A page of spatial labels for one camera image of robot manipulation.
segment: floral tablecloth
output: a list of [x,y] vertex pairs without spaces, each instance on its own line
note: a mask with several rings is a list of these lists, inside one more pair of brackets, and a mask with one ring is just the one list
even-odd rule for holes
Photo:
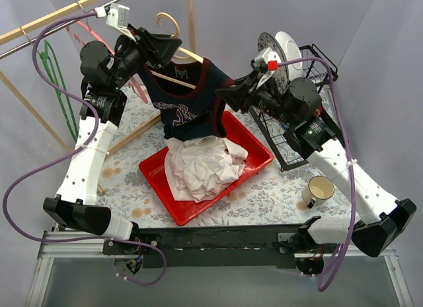
[[[128,96],[128,103],[112,144],[159,112],[151,104],[144,104],[131,89],[124,87],[123,91]],[[251,115],[234,115],[268,147]],[[141,161],[164,147],[163,125],[158,123],[108,158],[99,180],[106,194],[98,196],[97,204],[110,207],[116,215],[142,228],[177,226],[138,168]],[[348,217],[350,203],[338,190],[330,200],[312,209],[302,201],[302,189],[310,178],[320,174],[310,165],[281,172],[275,159],[186,226],[297,224],[316,215]]]

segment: red tray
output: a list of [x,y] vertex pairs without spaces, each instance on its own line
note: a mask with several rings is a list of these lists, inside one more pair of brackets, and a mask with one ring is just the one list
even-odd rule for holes
[[199,203],[195,203],[194,201],[175,201],[171,189],[167,184],[165,174],[164,162],[166,153],[169,150],[168,148],[163,148],[161,151],[142,161],[139,165],[139,170],[144,174],[173,220],[179,226],[183,226],[191,221],[212,204],[215,204],[219,199],[229,194],[241,183],[255,173],[258,173],[265,165],[273,160],[273,154],[230,112],[223,113],[222,123],[226,129],[227,138],[244,147],[248,151],[249,156],[245,161],[245,168],[241,177],[219,193],[213,200],[206,200]]

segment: gray floor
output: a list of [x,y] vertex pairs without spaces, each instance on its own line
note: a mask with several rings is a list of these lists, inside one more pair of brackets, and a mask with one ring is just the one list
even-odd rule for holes
[[[151,280],[158,270],[137,275]],[[332,286],[272,267],[175,267],[145,287],[112,259],[56,259],[43,306],[399,306],[383,257],[347,257]]]

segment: mug handle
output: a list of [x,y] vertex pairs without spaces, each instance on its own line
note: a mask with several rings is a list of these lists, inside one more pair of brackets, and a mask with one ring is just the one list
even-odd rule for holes
[[315,203],[316,203],[316,200],[311,198],[310,203],[307,205],[307,208],[311,209],[315,205]]

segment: t-shirt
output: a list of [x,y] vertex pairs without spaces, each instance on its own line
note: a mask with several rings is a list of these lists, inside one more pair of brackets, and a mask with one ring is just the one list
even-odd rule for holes
[[234,81],[210,60],[203,64],[175,64],[154,69],[155,72],[195,85],[195,89],[155,77],[151,68],[138,72],[148,90],[151,102],[161,112],[165,138],[191,140],[205,136],[226,137],[221,123],[225,102],[214,94],[216,89],[230,87]]

